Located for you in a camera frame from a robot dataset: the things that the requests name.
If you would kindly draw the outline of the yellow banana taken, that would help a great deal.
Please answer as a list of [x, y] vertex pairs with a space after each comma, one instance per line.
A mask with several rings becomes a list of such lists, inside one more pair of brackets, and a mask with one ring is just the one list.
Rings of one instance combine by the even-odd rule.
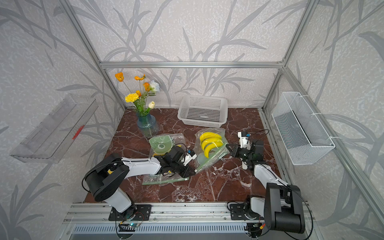
[[220, 147], [222, 147], [223, 144], [224, 144], [224, 143], [216, 143], [216, 144], [212, 143], [212, 144], [209, 144], [209, 145], [205, 148], [205, 150], [204, 150], [204, 155], [205, 155], [205, 157], [208, 159], [208, 158], [209, 158], [209, 152], [210, 152], [211, 150], [215, 149], [215, 148], [220, 148]]
[[222, 139], [220, 138], [208, 138], [206, 140], [204, 140], [202, 143], [201, 143], [201, 147], [203, 150], [205, 150], [205, 148], [209, 145], [209, 144], [216, 144], [216, 143], [223, 143]]

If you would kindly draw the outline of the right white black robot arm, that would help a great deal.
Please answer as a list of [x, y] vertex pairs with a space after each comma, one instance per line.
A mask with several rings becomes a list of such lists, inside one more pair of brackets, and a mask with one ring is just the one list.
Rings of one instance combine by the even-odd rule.
[[249, 220], [263, 219], [268, 230], [303, 234], [306, 225], [298, 186], [289, 185], [272, 170], [264, 160], [263, 147], [256, 141], [249, 149], [236, 144], [227, 144], [226, 148], [232, 157], [247, 165], [266, 189], [265, 197], [247, 196], [244, 208], [236, 208], [234, 212]]

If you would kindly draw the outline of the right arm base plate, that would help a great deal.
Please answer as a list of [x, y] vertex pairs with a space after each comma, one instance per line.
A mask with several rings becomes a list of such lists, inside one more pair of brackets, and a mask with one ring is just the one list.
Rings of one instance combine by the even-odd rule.
[[240, 220], [254, 220], [255, 218], [249, 218], [246, 215], [245, 207], [243, 203], [238, 202], [229, 202], [227, 203], [227, 209], [231, 214], [231, 220], [240, 221]]

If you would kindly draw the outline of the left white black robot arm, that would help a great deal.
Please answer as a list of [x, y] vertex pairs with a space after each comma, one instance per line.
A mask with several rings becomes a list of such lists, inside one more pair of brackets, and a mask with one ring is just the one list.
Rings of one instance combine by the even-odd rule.
[[128, 159], [118, 154], [111, 154], [89, 170], [82, 186], [91, 193], [97, 202], [106, 202], [119, 214], [128, 216], [134, 213], [134, 202], [121, 188], [124, 179], [141, 175], [178, 174], [188, 178], [196, 174], [189, 162], [196, 159], [193, 150], [184, 150], [181, 146], [173, 146], [164, 155], [153, 155], [146, 159]]

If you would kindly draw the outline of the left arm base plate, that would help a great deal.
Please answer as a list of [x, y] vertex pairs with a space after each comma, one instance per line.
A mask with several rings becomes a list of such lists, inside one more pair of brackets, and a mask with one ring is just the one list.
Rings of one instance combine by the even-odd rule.
[[123, 221], [148, 221], [151, 214], [152, 205], [149, 204], [133, 204], [124, 212], [119, 213], [115, 208], [111, 209], [108, 220]]

